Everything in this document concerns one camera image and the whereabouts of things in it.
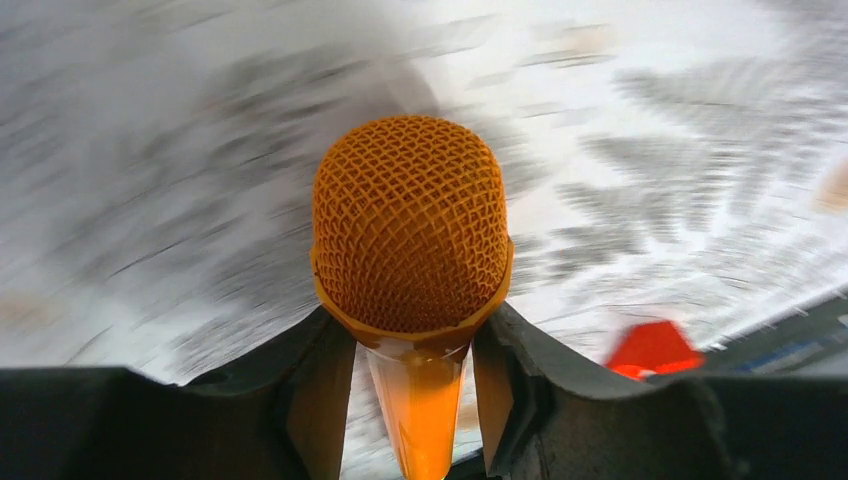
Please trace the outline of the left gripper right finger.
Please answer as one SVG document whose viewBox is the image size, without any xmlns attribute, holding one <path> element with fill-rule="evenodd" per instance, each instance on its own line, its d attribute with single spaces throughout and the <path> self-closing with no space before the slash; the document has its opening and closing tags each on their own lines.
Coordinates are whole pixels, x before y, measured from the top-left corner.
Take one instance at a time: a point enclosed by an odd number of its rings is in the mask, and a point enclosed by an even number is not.
<svg viewBox="0 0 848 480">
<path fill-rule="evenodd" d="M 644 383 L 500 307 L 473 341 L 487 472 L 509 479 L 843 479 L 847 381 Z"/>
</svg>

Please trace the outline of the orange toy microphone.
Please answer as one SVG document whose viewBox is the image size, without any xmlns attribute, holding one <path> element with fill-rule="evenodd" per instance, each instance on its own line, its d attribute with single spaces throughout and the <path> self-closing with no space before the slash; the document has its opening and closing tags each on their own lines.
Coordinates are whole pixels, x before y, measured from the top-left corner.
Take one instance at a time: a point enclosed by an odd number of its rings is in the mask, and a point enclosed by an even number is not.
<svg viewBox="0 0 848 480">
<path fill-rule="evenodd" d="M 312 226 L 317 296 L 366 349 L 402 474 L 446 477 L 466 355 L 512 275 L 494 153 L 445 119 L 368 122 L 324 156 Z"/>
</svg>

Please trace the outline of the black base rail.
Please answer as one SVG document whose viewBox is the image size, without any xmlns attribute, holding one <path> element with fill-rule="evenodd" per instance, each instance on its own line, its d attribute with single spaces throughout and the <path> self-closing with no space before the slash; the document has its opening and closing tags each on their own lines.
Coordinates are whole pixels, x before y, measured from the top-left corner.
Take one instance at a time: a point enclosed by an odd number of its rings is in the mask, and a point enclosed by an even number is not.
<svg viewBox="0 0 848 480">
<path fill-rule="evenodd" d="M 704 369 L 755 374 L 799 370 L 847 352 L 847 296 L 765 325 L 705 351 Z"/>
</svg>

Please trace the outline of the small red plastic piece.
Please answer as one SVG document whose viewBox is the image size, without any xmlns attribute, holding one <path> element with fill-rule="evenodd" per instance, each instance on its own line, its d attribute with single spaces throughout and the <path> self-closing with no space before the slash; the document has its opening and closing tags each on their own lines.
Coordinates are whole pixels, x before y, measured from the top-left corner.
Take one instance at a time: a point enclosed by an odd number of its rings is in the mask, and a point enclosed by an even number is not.
<svg viewBox="0 0 848 480">
<path fill-rule="evenodd" d="M 670 320 L 630 327 L 605 362 L 605 367 L 627 378 L 644 381 L 700 368 L 704 355 L 695 350 L 682 330 Z"/>
</svg>

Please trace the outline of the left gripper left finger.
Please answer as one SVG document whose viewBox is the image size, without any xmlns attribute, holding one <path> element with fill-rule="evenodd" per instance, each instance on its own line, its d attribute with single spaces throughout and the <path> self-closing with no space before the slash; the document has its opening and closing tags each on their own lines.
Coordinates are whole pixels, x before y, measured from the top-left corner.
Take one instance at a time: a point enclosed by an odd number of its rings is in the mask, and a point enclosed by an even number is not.
<svg viewBox="0 0 848 480">
<path fill-rule="evenodd" d="M 190 383 L 5 369 L 5 479 L 336 479 L 355 340 L 325 310 Z"/>
</svg>

